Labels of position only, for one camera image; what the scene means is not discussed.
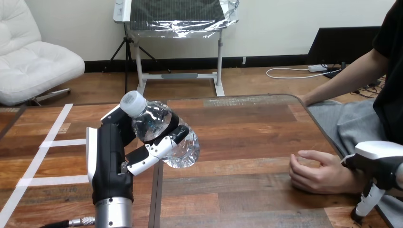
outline white armchair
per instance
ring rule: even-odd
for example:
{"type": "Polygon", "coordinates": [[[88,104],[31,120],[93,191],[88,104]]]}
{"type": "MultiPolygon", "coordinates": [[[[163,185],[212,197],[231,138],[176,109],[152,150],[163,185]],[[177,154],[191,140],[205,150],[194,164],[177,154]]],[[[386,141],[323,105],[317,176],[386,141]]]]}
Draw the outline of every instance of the white armchair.
{"type": "Polygon", "coordinates": [[[41,93],[84,73],[84,61],[68,49],[41,42],[24,0],[0,0],[0,104],[17,105],[69,92],[41,93]]]}

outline bottle cap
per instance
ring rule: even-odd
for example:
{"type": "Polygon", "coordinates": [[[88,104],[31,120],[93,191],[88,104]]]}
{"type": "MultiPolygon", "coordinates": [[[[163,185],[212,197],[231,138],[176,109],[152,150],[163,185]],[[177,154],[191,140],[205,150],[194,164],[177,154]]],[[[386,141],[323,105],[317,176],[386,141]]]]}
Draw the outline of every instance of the bottle cap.
{"type": "Polygon", "coordinates": [[[120,108],[130,117],[138,117],[147,107],[146,99],[137,91],[130,91],[120,100],[120,108]]]}

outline plastic water bottle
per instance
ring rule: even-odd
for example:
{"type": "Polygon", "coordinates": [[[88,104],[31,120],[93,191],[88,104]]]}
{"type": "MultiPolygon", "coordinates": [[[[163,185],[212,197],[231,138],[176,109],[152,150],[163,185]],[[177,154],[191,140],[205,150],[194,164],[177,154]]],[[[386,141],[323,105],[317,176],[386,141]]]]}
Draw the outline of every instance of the plastic water bottle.
{"type": "MultiPolygon", "coordinates": [[[[132,118],[134,132],[142,142],[160,136],[173,120],[172,110],[167,105],[158,101],[147,101],[137,91],[125,94],[120,101],[120,108],[132,118]]],[[[180,117],[179,124],[187,126],[189,134],[173,149],[172,153],[163,158],[163,161],[173,168],[193,165],[199,158],[200,152],[197,135],[180,117]]]]}

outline baseboard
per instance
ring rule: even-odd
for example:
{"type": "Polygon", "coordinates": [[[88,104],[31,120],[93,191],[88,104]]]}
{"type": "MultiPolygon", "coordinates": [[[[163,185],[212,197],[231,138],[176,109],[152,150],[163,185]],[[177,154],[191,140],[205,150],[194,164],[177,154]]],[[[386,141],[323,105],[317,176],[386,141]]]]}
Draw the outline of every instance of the baseboard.
{"type": "MultiPolygon", "coordinates": [[[[304,65],[307,55],[288,55],[288,56],[254,56],[246,57],[245,64],[242,64],[243,57],[223,57],[222,68],[236,67],[279,67],[304,65]]],[[[175,58],[175,59],[158,59],[160,65],[151,59],[143,59],[141,61],[143,72],[165,70],[203,70],[216,69],[217,58],[175,58]]],[[[85,61],[86,73],[102,72],[106,67],[106,72],[124,72],[125,60],[109,60],[102,61],[85,61]]],[[[129,66],[129,71],[137,71],[135,60],[129,66]]]]}

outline gray pants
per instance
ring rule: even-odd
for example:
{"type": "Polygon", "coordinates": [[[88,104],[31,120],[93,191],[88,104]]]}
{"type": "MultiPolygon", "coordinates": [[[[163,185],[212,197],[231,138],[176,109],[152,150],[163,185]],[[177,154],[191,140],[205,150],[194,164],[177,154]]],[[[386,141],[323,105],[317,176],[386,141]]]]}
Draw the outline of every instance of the gray pants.
{"type": "MultiPolygon", "coordinates": [[[[342,104],[325,101],[308,109],[333,140],[343,156],[354,153],[360,142],[387,141],[384,128],[372,108],[374,99],[342,104]]],[[[403,202],[384,196],[378,203],[382,213],[394,228],[403,228],[403,202]]]]}

